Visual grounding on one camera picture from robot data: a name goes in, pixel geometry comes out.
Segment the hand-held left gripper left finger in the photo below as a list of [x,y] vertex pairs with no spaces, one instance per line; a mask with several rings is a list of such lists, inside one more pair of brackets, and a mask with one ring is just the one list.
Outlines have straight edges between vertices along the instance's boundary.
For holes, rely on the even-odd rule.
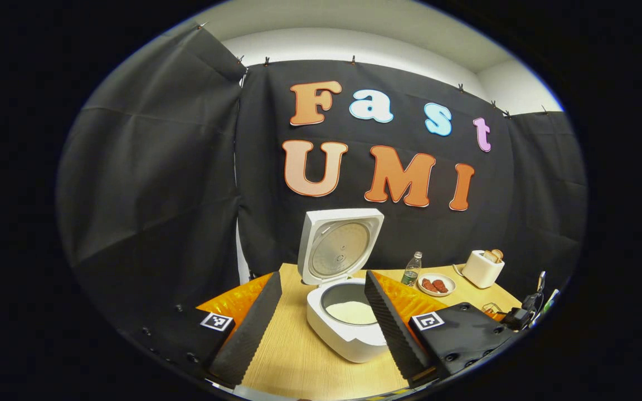
[[132,332],[132,340],[176,370],[227,388],[242,383],[282,296],[280,272],[250,280],[195,308]]

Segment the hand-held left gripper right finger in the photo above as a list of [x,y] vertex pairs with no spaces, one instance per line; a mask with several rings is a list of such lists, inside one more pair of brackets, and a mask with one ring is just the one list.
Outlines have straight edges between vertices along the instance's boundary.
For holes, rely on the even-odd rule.
[[481,365],[514,340],[514,330],[468,302],[453,306],[375,271],[364,294],[397,368],[410,388],[446,380]]

